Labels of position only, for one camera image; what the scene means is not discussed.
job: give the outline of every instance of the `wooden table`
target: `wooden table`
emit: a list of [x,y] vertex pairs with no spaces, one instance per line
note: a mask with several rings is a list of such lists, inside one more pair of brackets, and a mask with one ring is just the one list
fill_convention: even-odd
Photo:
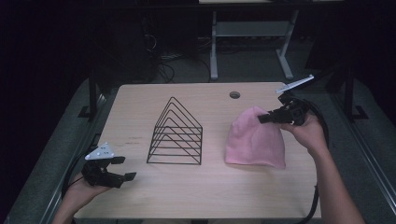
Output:
[[[282,83],[153,84],[120,87],[99,144],[108,142],[124,164],[116,174],[137,172],[132,182],[97,196],[77,218],[285,218],[305,217],[316,170],[306,149],[282,132],[286,169],[224,163],[232,122],[254,105],[281,106]],[[239,99],[230,97],[240,93]],[[146,163],[154,125],[176,97],[203,126],[202,165]],[[318,207],[315,217],[320,217]]]

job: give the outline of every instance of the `pink cloth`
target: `pink cloth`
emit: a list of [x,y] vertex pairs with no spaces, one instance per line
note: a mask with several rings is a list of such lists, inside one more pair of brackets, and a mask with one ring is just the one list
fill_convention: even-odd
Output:
[[253,106],[233,122],[226,146],[226,163],[285,168],[285,144],[282,133],[272,122],[261,124],[257,117],[263,114],[268,112]]

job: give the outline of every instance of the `triangular wire rack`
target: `triangular wire rack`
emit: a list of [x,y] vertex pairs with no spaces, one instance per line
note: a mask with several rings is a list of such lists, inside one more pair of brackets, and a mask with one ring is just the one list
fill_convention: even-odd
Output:
[[172,96],[155,124],[147,163],[201,165],[202,136],[201,124]]

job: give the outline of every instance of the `black cable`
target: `black cable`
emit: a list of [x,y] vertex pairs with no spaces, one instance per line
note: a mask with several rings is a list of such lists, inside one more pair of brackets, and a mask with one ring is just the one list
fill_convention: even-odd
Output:
[[71,174],[73,173],[73,170],[75,169],[75,167],[76,167],[76,165],[77,165],[79,159],[80,159],[84,154],[85,154],[85,152],[82,152],[82,153],[80,153],[78,156],[76,156],[76,157],[73,159],[72,164],[68,167],[67,172],[66,172],[66,175],[64,176],[64,183],[63,183],[63,186],[62,186],[62,195],[61,195],[62,198],[64,197],[64,195],[66,194],[66,192],[67,192],[67,190],[68,190],[68,188],[69,188],[69,186],[70,186],[70,185],[69,185],[70,176],[71,176]]
[[[309,102],[307,100],[303,100],[303,102],[305,102],[305,104],[308,106],[308,108],[315,114],[315,116],[317,116],[318,121],[323,129],[323,133],[324,133],[324,137],[326,140],[326,145],[327,147],[329,146],[329,127],[327,126],[327,123],[323,117],[323,114],[320,112],[320,110],[318,109],[318,107],[312,103]],[[312,201],[312,205],[311,205],[311,210],[309,211],[309,214],[300,222],[297,222],[297,224],[305,224],[307,222],[309,222],[309,220],[311,220],[311,218],[314,216],[317,207],[318,207],[318,199],[319,199],[319,192],[318,192],[318,185],[315,186],[315,193],[314,193],[314,199]]]

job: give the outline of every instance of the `human arm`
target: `human arm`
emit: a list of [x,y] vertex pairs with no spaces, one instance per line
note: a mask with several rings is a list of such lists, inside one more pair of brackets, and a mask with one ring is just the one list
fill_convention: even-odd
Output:
[[87,205],[95,196],[109,189],[108,187],[91,186],[82,174],[76,175],[62,199],[52,224],[72,223],[74,214],[79,209]]
[[314,159],[323,222],[365,223],[335,166],[318,118],[307,115],[302,126],[281,124],[281,129],[291,132]]

